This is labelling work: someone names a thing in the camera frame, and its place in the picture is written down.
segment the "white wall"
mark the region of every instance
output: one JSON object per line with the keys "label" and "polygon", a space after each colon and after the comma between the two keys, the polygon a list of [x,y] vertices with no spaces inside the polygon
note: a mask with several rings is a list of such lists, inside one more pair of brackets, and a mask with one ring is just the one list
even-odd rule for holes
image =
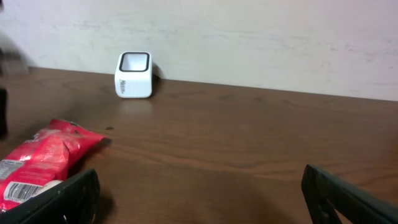
{"label": "white wall", "polygon": [[0,31],[38,67],[398,100],[397,0],[3,0]]}

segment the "white label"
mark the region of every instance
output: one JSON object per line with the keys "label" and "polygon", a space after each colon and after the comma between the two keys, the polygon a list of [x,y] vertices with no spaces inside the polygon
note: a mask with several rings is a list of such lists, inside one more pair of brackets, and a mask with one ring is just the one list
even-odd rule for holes
{"label": "white label", "polygon": [[4,199],[23,203],[40,190],[42,186],[11,181],[4,191]]}
{"label": "white label", "polygon": [[3,159],[0,161],[0,180],[5,180],[8,176],[15,172],[15,170],[18,170],[24,164],[25,162],[22,161]]}

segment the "wooden table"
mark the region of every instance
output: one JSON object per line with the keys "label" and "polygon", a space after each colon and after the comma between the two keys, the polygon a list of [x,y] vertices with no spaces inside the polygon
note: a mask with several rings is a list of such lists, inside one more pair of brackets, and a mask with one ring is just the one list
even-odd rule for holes
{"label": "wooden table", "polygon": [[123,100],[112,75],[50,69],[0,81],[2,158],[52,118],[113,140],[83,159],[97,223],[310,223],[308,163],[398,204],[395,102],[169,80]]}

